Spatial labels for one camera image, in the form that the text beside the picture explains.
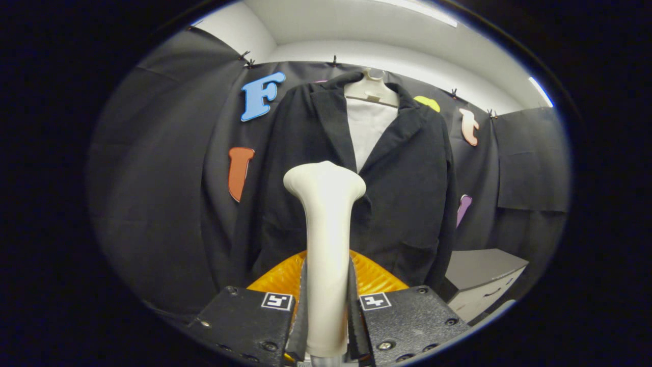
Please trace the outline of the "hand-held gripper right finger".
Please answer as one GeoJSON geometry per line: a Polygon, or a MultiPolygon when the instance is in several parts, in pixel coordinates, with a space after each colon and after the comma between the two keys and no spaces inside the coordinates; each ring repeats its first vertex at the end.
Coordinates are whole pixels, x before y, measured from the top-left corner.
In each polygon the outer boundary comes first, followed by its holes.
{"type": "Polygon", "coordinates": [[[405,366],[440,353],[470,326],[428,286],[407,286],[350,252],[348,353],[360,366],[405,366]]]}

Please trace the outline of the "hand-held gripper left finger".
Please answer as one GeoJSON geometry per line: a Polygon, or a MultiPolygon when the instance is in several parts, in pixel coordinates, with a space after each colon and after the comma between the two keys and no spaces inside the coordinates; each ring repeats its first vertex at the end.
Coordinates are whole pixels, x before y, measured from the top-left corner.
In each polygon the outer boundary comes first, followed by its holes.
{"type": "Polygon", "coordinates": [[[300,252],[249,286],[227,286],[185,332],[237,366],[294,366],[307,350],[307,254],[300,252]]]}

